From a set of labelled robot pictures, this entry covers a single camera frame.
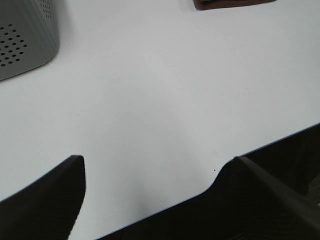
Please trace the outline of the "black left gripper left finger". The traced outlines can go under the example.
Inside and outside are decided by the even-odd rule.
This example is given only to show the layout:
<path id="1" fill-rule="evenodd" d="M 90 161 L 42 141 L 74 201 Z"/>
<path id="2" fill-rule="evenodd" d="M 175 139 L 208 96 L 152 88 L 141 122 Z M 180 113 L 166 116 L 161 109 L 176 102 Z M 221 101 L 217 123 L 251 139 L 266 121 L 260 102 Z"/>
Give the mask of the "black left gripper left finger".
<path id="1" fill-rule="evenodd" d="M 85 160 L 81 155 L 72 155 L 0 202 L 0 238 L 68 239 L 85 193 Z"/>

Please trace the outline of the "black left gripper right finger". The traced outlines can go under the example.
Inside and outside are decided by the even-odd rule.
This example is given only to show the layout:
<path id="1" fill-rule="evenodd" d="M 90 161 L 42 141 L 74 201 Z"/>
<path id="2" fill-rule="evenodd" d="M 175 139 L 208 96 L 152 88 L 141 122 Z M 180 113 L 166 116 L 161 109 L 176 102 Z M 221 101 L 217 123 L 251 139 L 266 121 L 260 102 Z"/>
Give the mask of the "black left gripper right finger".
<path id="1" fill-rule="evenodd" d="M 317 240 L 320 208 L 249 158 L 236 157 L 203 193 L 107 240 Z"/>

